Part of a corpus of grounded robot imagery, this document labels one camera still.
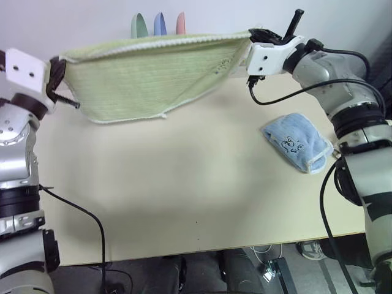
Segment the person's leg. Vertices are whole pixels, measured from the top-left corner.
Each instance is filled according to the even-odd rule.
[[[335,240],[345,265],[373,268],[368,243],[366,242],[366,235],[364,233],[336,237]],[[327,257],[336,259],[328,238],[320,240],[320,247]]]
[[[225,273],[227,291],[264,293],[259,274],[245,251],[230,249],[219,254],[220,270]]]
[[[178,294],[181,257],[164,257],[150,275],[141,294]]]

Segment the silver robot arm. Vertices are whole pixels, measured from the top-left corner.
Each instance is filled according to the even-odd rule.
[[[0,51],[0,71],[13,92],[0,99],[0,294],[52,294],[48,273],[60,259],[53,230],[40,228],[45,215],[33,149],[39,121],[57,100],[78,105],[54,93],[65,62],[46,64],[10,49]]]
[[[346,56],[320,51],[311,39],[294,36],[303,14],[297,10],[285,37],[264,29],[251,29],[253,41],[247,59],[252,88],[266,75],[289,72],[307,88],[335,79],[362,82],[350,69]],[[333,123],[342,154],[336,162],[341,194],[364,208],[366,239],[375,277],[392,273],[392,126],[385,121],[383,98],[355,83],[333,83],[307,91]]]

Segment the shoe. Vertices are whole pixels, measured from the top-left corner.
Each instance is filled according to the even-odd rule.
[[[323,260],[326,258],[319,241],[300,242],[300,251],[303,257],[310,260]]]

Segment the black pants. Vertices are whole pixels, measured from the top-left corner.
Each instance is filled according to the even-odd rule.
[[[356,265],[369,269],[373,268],[368,244],[366,242],[366,235],[364,233],[336,237],[335,240],[345,265]],[[327,257],[336,259],[329,239],[321,239],[320,245]]]

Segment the light green cloth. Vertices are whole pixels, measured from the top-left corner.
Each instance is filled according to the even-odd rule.
[[[165,117],[215,88],[235,68],[249,33],[154,36],[71,50],[65,80],[96,123]]]

